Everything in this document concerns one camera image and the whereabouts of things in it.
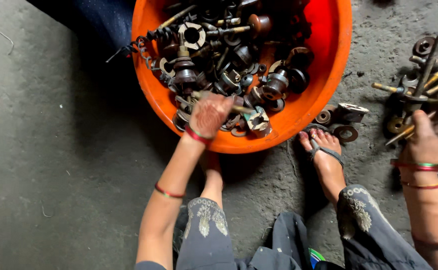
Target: hand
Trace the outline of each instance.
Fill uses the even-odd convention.
[[[189,125],[191,129],[204,138],[214,138],[219,127],[226,120],[230,109],[232,108],[233,99],[228,96],[205,92],[204,96],[192,110]]]
[[[417,110],[413,115],[415,133],[399,157],[403,162],[438,164],[438,136],[426,113]]]

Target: orange plastic basin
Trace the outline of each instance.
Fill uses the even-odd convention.
[[[137,0],[132,19],[132,39],[145,36],[147,30],[156,29],[168,19],[161,10],[164,0]],[[309,87],[300,95],[292,94],[286,99],[284,110],[277,114],[268,113],[273,131],[265,138],[257,139],[254,134],[237,138],[230,132],[219,131],[210,145],[210,150],[219,153],[242,154],[264,150],[280,144],[294,136],[309,124],[324,108],[336,91],[349,55],[352,32],[350,1],[311,0],[304,10],[307,21],[312,23],[312,35],[306,45],[314,52],[315,59],[307,72],[311,77]],[[148,47],[152,57],[157,56],[156,44]],[[177,108],[172,102],[171,91],[162,85],[145,66],[139,53],[133,54],[134,66],[145,97],[156,114],[179,136],[172,123]],[[259,63],[269,66],[274,59],[267,48],[262,49]],[[254,76],[252,85],[257,84]]]

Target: gray sandal strap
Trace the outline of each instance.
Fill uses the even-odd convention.
[[[307,154],[309,155],[310,161],[312,161],[314,159],[315,154],[319,150],[322,150],[323,152],[334,157],[341,164],[341,166],[344,167],[344,163],[342,162],[341,156],[336,151],[330,150],[329,148],[319,146],[314,139],[311,139],[311,144],[312,144],[312,150],[307,152]]]

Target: brown knob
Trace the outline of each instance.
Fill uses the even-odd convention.
[[[253,39],[258,36],[264,38],[269,34],[269,31],[272,28],[272,19],[269,15],[257,16],[252,14],[249,17],[247,24],[251,26],[250,34]]]

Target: bare foot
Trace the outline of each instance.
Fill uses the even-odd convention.
[[[319,146],[333,150],[339,155],[341,154],[339,140],[335,136],[330,135],[329,132],[324,133],[322,130],[311,129],[309,133],[311,137],[316,135],[315,141]],[[299,132],[299,137],[304,149],[306,151],[312,150],[311,141],[307,133],[301,131]],[[336,207],[339,193],[346,187],[341,164],[333,156],[321,150],[316,152],[312,162],[319,176],[325,196]]]

